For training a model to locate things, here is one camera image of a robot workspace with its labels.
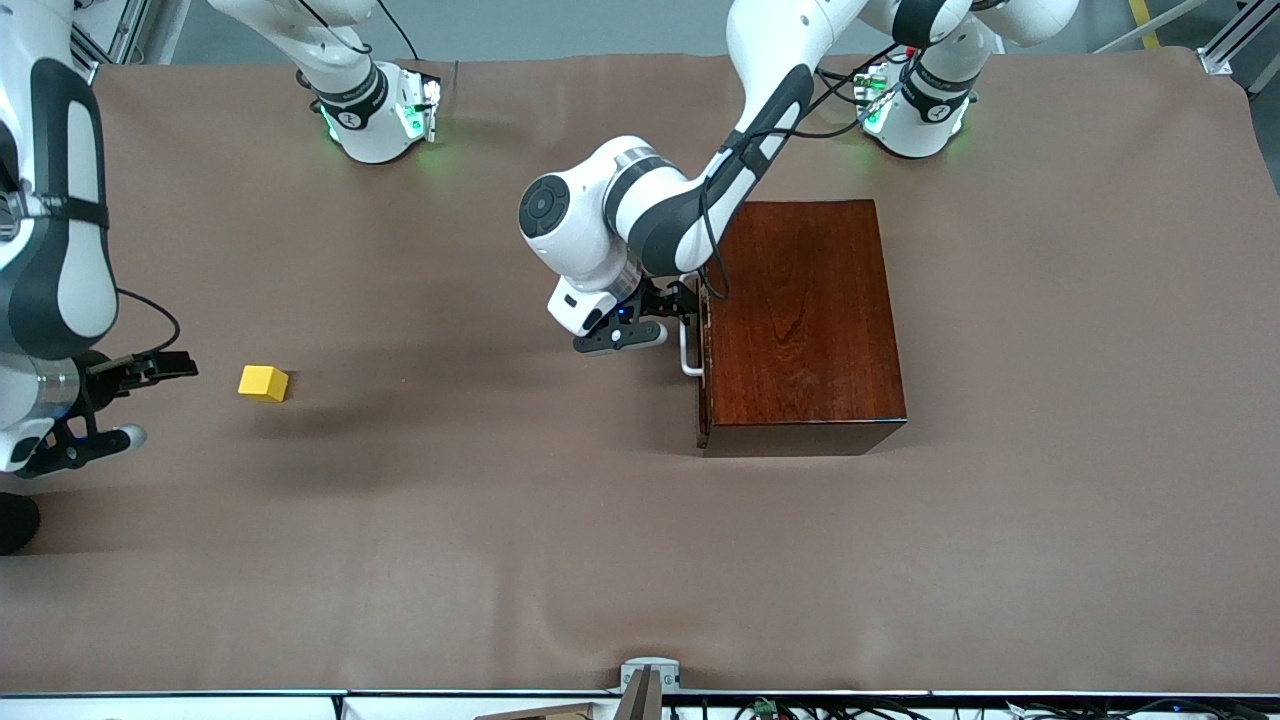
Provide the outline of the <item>yellow block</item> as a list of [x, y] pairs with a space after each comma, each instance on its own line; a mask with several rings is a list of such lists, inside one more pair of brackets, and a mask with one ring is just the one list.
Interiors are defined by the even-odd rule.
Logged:
[[287, 400], [291, 378], [276, 366], [244, 365], [237, 392], [239, 396], [266, 404]]

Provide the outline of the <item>large table cover cloth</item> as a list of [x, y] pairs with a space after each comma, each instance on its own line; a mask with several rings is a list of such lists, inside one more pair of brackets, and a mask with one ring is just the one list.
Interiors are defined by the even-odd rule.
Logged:
[[[436, 143], [346, 158], [291, 70], [110, 67], [118, 281], [200, 375], [24, 489], [0, 691], [1280, 692], [1280, 197], [1193, 53], [996, 56], [945, 155], [791, 141], [873, 199], [908, 424], [712, 459], [673, 345], [582, 357], [516, 209], [639, 135], [700, 168], [724, 56], [435, 65]], [[244, 365], [287, 400], [238, 395]]]

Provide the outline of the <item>grey metal bar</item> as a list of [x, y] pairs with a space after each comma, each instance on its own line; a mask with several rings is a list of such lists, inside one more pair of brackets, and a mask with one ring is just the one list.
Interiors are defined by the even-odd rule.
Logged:
[[1199, 10], [1210, 0], [1125, 0], [1132, 27], [1093, 50], [1116, 53], [1126, 50], [1152, 50], [1164, 46], [1160, 32], [1172, 23]]

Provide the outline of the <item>grey metal clamp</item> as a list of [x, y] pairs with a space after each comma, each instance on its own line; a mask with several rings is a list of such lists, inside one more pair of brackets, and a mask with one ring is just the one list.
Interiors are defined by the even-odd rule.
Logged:
[[660, 656], [634, 657], [623, 661], [620, 666], [618, 691], [623, 692], [634, 676], [643, 673], [646, 667], [652, 670], [654, 683], [660, 685], [664, 694], [684, 692], [681, 688], [680, 661]]

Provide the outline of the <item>wooden drawer with white handle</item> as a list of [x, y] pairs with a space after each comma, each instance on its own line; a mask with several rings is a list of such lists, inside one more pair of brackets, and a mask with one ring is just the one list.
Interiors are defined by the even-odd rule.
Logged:
[[695, 309], [681, 320], [680, 327], [680, 363], [686, 377], [695, 382], [696, 389], [696, 448], [704, 454], [710, 437], [710, 397], [707, 379], [707, 346], [705, 328], [709, 301], [707, 299], [705, 281], [700, 272], [682, 274], [678, 281], [691, 292]]

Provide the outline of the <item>aluminium profile frame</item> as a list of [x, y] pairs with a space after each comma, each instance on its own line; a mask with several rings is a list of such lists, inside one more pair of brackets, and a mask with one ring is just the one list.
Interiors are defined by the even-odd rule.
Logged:
[[105, 65], [169, 64], [192, 0], [73, 0], [70, 50], [90, 82]]
[[1275, 19], [1280, 0], [1239, 0], [1243, 8], [1207, 42], [1196, 50], [1204, 72], [1230, 74], [1230, 60]]

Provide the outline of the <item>dark wooden cabinet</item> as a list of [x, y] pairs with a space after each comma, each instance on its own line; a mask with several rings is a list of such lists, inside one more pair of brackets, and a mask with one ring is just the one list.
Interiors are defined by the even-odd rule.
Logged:
[[708, 457], [837, 457], [908, 421], [890, 283], [869, 199], [749, 201], [704, 299], [698, 447]]

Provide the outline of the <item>white table edge rail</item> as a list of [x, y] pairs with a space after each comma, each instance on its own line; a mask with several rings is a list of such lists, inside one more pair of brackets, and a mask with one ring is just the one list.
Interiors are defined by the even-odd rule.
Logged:
[[[611, 720], [622, 692], [150, 691], [0, 693], [0, 720], [474, 720], [593, 702]], [[663, 697], [662, 720], [751, 720], [756, 697], [780, 720], [1280, 720], [1276, 693], [1050, 691], [694, 691]]]

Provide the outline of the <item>flat wooden board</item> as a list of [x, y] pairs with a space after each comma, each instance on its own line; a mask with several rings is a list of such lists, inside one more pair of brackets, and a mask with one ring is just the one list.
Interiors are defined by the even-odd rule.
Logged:
[[595, 720], [593, 702], [516, 708], [477, 715], [474, 720]]

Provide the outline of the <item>black round object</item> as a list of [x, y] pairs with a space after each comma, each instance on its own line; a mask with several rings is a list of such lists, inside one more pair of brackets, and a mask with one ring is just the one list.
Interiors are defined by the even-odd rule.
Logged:
[[23, 550], [38, 533], [37, 502], [23, 495], [0, 492], [0, 556]]

